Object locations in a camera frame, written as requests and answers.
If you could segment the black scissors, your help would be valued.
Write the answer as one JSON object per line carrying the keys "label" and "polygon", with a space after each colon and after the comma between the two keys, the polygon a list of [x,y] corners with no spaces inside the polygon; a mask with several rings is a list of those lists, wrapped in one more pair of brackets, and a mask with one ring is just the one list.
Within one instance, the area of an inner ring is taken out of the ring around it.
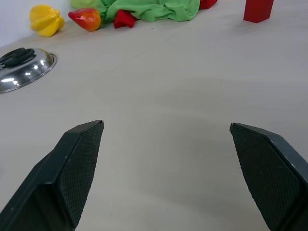
{"label": "black scissors", "polygon": [[18,48],[0,57],[0,69],[15,67],[35,57],[35,51],[32,48]]}

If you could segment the red cloth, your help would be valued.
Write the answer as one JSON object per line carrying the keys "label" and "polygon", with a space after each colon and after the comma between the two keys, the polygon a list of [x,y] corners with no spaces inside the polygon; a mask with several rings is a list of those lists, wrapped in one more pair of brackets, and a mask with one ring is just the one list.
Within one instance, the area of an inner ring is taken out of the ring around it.
{"label": "red cloth", "polygon": [[218,0],[200,0],[199,9],[205,10],[210,9],[213,5],[216,4]]}
{"label": "red cloth", "polygon": [[133,28],[135,22],[138,21],[129,11],[119,10],[114,19],[114,28],[118,29],[121,27]]}

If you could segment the light green toy fruit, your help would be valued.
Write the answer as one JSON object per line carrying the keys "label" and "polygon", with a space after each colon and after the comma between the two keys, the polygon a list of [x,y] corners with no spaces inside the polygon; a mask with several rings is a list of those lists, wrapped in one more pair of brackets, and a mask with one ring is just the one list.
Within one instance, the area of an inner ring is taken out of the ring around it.
{"label": "light green toy fruit", "polygon": [[70,0],[70,5],[77,10],[82,8],[94,8],[96,6],[96,0]]}

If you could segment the steel bowl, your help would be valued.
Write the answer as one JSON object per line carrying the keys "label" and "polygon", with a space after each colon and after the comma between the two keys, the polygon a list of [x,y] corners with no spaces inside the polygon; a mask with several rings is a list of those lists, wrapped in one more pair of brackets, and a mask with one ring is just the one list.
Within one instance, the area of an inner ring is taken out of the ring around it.
{"label": "steel bowl", "polygon": [[0,94],[22,88],[46,75],[57,64],[57,56],[33,48],[35,57],[15,67],[0,69]]}

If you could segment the red block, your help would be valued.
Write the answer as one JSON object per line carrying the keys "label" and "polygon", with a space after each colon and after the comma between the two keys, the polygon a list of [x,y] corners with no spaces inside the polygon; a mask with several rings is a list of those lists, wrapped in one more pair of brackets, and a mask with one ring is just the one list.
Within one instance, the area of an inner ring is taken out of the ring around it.
{"label": "red block", "polygon": [[270,18],[274,0],[246,0],[244,21],[260,23]]}

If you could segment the yellow toy star fruit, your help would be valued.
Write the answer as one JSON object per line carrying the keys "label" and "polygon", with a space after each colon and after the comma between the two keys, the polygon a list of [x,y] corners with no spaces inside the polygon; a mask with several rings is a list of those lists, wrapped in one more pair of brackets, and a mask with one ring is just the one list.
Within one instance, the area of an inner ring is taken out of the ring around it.
{"label": "yellow toy star fruit", "polygon": [[51,37],[64,27],[64,19],[58,9],[49,5],[34,6],[29,13],[30,29],[40,36]]}

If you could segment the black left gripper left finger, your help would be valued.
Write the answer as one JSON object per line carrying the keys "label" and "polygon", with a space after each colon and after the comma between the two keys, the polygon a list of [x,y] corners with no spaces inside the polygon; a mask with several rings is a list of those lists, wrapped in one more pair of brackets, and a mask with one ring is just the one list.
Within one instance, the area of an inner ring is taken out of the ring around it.
{"label": "black left gripper left finger", "polygon": [[0,231],[75,231],[93,182],[104,123],[78,125],[29,172],[0,212]]}

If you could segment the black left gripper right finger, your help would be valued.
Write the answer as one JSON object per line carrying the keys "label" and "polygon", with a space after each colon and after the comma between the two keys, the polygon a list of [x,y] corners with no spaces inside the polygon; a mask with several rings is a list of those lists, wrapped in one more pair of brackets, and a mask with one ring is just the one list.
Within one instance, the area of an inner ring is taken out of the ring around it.
{"label": "black left gripper right finger", "polygon": [[280,135],[232,123],[244,180],[270,231],[308,231],[308,162]]}

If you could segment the green cloth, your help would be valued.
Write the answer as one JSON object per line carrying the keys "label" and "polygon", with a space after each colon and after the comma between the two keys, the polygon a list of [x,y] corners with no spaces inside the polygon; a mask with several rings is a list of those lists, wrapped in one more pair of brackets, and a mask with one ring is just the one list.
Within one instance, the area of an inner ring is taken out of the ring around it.
{"label": "green cloth", "polygon": [[135,18],[154,22],[171,19],[176,22],[193,19],[200,6],[200,0],[96,0],[95,8],[104,22],[115,19],[119,10],[130,12]]}

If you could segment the red orange toy mango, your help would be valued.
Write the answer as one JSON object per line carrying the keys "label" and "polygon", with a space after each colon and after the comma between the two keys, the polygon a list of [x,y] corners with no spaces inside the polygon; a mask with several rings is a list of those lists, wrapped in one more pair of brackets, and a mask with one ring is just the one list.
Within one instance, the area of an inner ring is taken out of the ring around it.
{"label": "red orange toy mango", "polygon": [[95,8],[82,8],[68,13],[68,17],[89,32],[96,31],[102,24],[100,12]]}

